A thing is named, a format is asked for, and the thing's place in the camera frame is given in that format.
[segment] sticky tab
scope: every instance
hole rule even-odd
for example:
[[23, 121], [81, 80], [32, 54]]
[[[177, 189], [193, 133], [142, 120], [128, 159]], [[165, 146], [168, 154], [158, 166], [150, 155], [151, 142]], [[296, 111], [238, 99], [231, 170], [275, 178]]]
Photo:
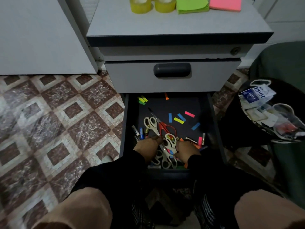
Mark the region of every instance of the sticky tab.
[[178, 119], [178, 118], [176, 118], [176, 117], [175, 117], [173, 120], [174, 120], [174, 121], [177, 121], [177, 122], [179, 122], [179, 123], [181, 123], [181, 124], [184, 123], [184, 121], [182, 121], [182, 120], [180, 120], [180, 119]]
[[201, 143], [202, 143], [202, 137], [198, 137], [198, 145], [201, 148]]
[[198, 128], [199, 125], [200, 125], [200, 123], [195, 124], [195, 125], [192, 127], [192, 130], [195, 130], [196, 128]]
[[148, 102], [148, 99], [146, 99], [144, 96], [141, 96], [141, 97], [145, 102]]
[[180, 113], [178, 113], [178, 116], [181, 118], [181, 120], [186, 121], [186, 119]]
[[192, 114], [192, 113], [190, 113], [190, 112], [187, 112], [187, 111], [185, 111], [185, 113], [184, 114], [186, 114], [186, 115], [188, 115], [188, 116], [190, 116], [190, 117], [195, 117], [195, 115], [194, 114]]
[[138, 97], [138, 99], [139, 99], [142, 103], [145, 103], [145, 101], [144, 101], [141, 97]]

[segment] tape roll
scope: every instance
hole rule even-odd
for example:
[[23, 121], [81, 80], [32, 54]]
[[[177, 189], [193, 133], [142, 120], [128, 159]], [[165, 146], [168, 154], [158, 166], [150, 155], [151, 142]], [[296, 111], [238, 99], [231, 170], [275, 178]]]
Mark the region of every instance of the tape roll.
[[170, 13], [176, 8], [176, 0], [155, 0], [155, 9], [160, 13]]
[[133, 13], [145, 14], [151, 9], [151, 0], [129, 0]]

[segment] blue sticky tab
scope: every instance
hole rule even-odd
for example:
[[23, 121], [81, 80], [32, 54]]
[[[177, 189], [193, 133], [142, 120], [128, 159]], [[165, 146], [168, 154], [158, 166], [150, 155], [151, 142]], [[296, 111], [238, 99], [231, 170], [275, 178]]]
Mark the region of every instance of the blue sticky tab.
[[192, 127], [192, 130], [195, 130], [196, 128], [198, 128], [199, 125], [200, 125], [200, 123], [197, 123], [196, 125], [194, 125], [194, 126]]
[[179, 113], [178, 116], [180, 117], [181, 120], [183, 120], [184, 122], [186, 121], [186, 119]]

